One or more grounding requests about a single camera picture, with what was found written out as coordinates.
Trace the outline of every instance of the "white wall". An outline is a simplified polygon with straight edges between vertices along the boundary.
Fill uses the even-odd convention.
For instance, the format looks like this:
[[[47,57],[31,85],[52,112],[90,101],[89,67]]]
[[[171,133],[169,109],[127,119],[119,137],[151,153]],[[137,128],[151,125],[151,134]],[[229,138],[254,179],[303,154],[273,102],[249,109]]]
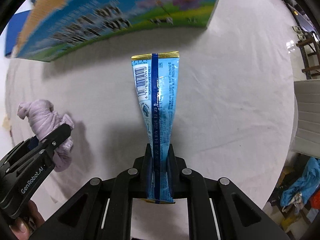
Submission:
[[[30,0],[26,0],[17,10],[17,13],[30,9],[32,9],[32,4]],[[5,80],[10,62],[10,59],[4,56],[6,34],[7,27],[0,35],[0,159],[2,159],[3,156],[5,156],[12,149],[12,141],[9,132],[2,127],[2,122],[6,114],[4,104]]]

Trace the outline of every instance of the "triangular cutout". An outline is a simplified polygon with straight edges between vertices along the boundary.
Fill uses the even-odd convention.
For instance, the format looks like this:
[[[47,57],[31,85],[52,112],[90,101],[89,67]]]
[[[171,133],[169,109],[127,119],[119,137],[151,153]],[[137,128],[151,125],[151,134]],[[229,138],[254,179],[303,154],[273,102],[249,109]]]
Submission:
[[[241,223],[244,227],[251,226],[261,221],[261,217],[254,212],[238,194],[232,194],[233,202],[235,203]]]
[[[81,196],[81,198],[79,198],[63,215],[59,217],[59,222],[75,228],[78,224],[87,198],[87,194]]]

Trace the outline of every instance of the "green grass print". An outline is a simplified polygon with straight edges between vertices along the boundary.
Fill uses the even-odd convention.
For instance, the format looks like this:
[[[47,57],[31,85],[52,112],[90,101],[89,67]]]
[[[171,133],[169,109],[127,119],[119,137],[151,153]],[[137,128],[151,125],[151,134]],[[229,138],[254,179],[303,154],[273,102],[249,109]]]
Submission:
[[[117,36],[117,35],[123,35],[126,33],[131,33],[135,31],[140,31],[140,30],[149,30],[149,29],[155,29],[159,27],[165,27],[165,28],[170,28],[170,27],[177,27],[177,26],[184,26],[184,27],[205,27],[207,25],[207,22],[210,18],[210,15],[212,13],[212,10],[214,8],[214,2],[203,2],[201,3],[201,7],[193,10],[187,10],[187,11],[180,11],[179,7],[174,6],[172,4],[166,4],[164,6],[165,10],[170,14],[170,16],[165,12],[161,7],[156,7],[151,9],[150,11],[146,12],[143,15],[138,15],[133,18],[130,18],[130,22],[132,23],[132,27],[128,29],[121,29],[119,31],[109,33],[104,36],[100,36],[96,39],[91,39],[85,42],[82,42],[76,47],[70,48],[66,51],[62,51],[60,54],[57,55],[57,58],[62,57],[63,55],[66,55],[72,51],[75,51],[79,48],[82,48],[84,46],[87,46],[91,43],[101,41],[108,39],[112,36]],[[149,21],[149,19],[154,19],[154,18],[166,18],[166,17],[172,17],[173,19],[173,25],[168,24],[168,23],[160,23],[159,25],[156,25],[152,22]],[[188,18],[191,20],[196,19],[197,22],[189,22]],[[43,59],[47,56],[52,55],[53,53],[63,49],[65,44],[59,44],[56,45],[50,49],[47,49],[45,51],[41,51],[38,54],[32,56],[29,59],[33,60],[39,60],[39,61],[44,61]]]

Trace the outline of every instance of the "blue snack package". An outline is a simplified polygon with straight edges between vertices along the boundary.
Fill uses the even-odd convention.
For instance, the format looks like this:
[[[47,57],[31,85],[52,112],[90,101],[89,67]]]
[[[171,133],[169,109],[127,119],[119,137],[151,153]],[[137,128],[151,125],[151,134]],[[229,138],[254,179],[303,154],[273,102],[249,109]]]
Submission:
[[[169,192],[167,156],[176,108],[179,52],[145,54],[131,58],[138,100],[152,152],[154,203],[174,203]]]

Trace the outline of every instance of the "white chair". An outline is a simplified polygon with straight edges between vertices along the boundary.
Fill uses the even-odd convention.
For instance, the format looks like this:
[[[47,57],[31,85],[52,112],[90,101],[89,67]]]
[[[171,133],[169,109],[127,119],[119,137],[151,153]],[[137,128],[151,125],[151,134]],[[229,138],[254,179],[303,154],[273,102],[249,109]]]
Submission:
[[[291,150],[320,158],[320,80],[296,81],[294,93],[298,106],[298,127]]]

